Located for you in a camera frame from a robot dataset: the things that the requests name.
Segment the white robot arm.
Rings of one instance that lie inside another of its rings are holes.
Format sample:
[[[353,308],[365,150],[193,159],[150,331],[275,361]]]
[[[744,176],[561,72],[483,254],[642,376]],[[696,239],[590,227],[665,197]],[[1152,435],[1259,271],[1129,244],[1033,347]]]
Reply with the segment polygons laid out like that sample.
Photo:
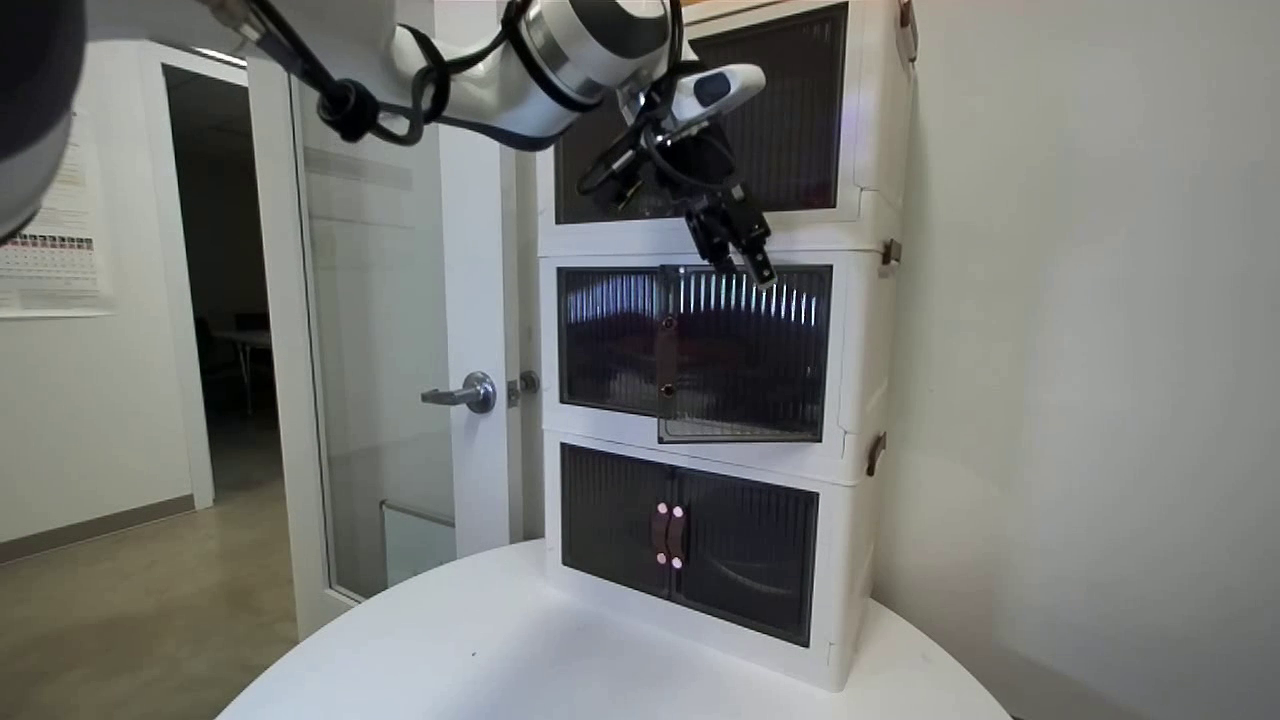
[[[624,131],[580,176],[624,208],[654,176],[717,271],[772,281],[768,220],[749,197],[725,115],[768,87],[760,62],[705,62],[679,0],[506,0],[496,32],[450,55],[398,0],[199,0],[217,23],[316,93],[316,115],[350,143],[416,143],[428,124],[520,150],[552,147],[606,101]],[[0,0],[0,239],[36,217],[72,137],[89,0]]]

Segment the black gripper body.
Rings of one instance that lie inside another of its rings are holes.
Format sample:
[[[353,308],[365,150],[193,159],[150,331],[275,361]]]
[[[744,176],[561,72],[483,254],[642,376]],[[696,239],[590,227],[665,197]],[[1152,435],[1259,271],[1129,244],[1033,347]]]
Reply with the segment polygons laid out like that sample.
[[[642,150],[654,164],[642,208],[649,217],[679,217],[686,225],[700,220],[725,247],[721,269],[731,261],[749,263],[754,244],[768,244],[768,220],[749,197],[721,124],[679,140],[643,131]]]

